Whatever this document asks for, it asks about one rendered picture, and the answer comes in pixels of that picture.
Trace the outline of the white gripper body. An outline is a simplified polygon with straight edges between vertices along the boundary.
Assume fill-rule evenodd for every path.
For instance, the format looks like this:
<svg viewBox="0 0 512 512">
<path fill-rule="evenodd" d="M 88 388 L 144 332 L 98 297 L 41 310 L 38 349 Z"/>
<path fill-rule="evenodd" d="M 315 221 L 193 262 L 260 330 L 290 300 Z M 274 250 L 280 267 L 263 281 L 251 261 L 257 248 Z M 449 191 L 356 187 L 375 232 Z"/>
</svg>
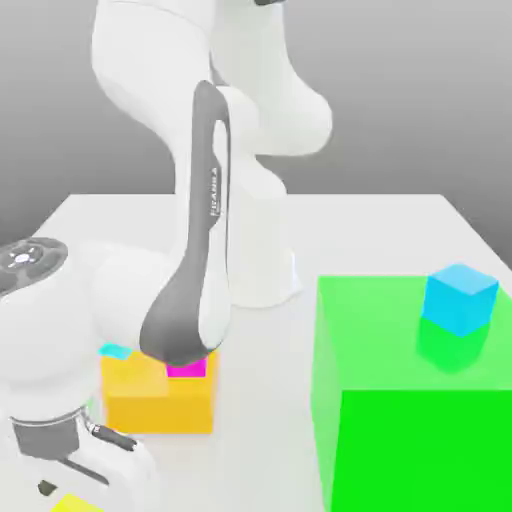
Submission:
<svg viewBox="0 0 512 512">
<path fill-rule="evenodd" d="M 59 463 L 73 475 L 85 478 L 78 487 L 104 512 L 159 512 L 158 472 L 140 441 L 90 438 L 85 446 Z"/>
</svg>

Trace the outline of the small yellow cube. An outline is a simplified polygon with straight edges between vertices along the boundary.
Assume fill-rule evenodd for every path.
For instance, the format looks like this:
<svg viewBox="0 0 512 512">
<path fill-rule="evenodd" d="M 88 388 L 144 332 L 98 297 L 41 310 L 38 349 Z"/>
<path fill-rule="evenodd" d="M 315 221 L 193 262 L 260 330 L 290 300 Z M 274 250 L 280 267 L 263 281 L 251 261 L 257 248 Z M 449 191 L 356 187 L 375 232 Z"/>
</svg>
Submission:
<svg viewBox="0 0 512 512">
<path fill-rule="evenodd" d="M 65 494 L 50 512 L 104 512 L 104 510 L 73 494 Z"/>
</svg>

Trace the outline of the small magenta cube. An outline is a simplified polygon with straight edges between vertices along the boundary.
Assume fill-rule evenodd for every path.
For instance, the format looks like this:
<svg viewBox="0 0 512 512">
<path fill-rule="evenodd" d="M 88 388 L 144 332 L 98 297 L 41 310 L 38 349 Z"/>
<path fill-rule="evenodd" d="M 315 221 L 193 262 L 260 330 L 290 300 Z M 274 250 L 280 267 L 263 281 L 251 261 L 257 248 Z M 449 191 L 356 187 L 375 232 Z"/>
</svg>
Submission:
<svg viewBox="0 0 512 512">
<path fill-rule="evenodd" d="M 207 373 L 207 358 L 197 360 L 195 362 L 177 366 L 166 365 L 166 373 L 169 378 L 204 378 Z"/>
</svg>

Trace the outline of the small cyan cube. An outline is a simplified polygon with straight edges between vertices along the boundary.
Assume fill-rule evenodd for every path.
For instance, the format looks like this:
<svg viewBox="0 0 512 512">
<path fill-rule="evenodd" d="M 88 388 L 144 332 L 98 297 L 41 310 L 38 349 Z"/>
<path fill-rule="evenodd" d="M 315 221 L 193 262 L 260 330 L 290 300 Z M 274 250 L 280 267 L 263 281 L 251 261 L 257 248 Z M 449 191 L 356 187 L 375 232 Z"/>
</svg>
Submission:
<svg viewBox="0 0 512 512">
<path fill-rule="evenodd" d="M 110 357 L 117 360 L 127 360 L 130 357 L 132 350 L 119 344 L 105 343 L 100 347 L 98 353 L 102 357 Z"/>
<path fill-rule="evenodd" d="M 499 281 L 465 264 L 427 277 L 422 317 L 458 337 L 490 323 Z"/>
</svg>

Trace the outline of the small green cube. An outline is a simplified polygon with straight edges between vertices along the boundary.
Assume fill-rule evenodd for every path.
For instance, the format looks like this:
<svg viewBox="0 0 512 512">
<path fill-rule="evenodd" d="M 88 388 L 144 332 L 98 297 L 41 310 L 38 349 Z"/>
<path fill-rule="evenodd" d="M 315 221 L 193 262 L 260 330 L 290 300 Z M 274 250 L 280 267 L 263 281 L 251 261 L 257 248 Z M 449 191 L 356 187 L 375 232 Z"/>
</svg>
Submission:
<svg viewBox="0 0 512 512">
<path fill-rule="evenodd" d="M 416 350 L 438 370 L 458 373 L 479 359 L 489 328 L 490 325 L 486 324 L 460 337 L 421 317 L 417 329 Z"/>
</svg>

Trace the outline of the large orange box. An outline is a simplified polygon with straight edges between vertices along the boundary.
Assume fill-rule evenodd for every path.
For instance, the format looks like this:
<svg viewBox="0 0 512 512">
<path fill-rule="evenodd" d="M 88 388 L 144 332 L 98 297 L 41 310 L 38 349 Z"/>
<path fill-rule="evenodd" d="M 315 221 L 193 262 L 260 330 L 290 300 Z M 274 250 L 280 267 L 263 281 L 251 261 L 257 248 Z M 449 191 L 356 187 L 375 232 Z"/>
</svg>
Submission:
<svg viewBox="0 0 512 512">
<path fill-rule="evenodd" d="M 106 425 L 131 434 L 210 434 L 217 368 L 215 353 L 203 377 L 169 377 L 163 363 L 137 351 L 124 360 L 103 356 Z"/>
</svg>

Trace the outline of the large green box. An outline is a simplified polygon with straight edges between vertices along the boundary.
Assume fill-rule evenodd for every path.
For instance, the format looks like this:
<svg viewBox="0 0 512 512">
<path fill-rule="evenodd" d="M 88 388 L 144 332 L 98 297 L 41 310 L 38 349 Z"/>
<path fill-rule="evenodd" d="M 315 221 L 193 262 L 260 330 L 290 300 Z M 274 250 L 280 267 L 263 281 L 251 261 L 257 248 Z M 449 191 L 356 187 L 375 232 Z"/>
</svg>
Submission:
<svg viewBox="0 0 512 512">
<path fill-rule="evenodd" d="M 416 350 L 426 281 L 317 282 L 311 414 L 324 512 L 512 512 L 512 297 L 473 365 Z"/>
</svg>

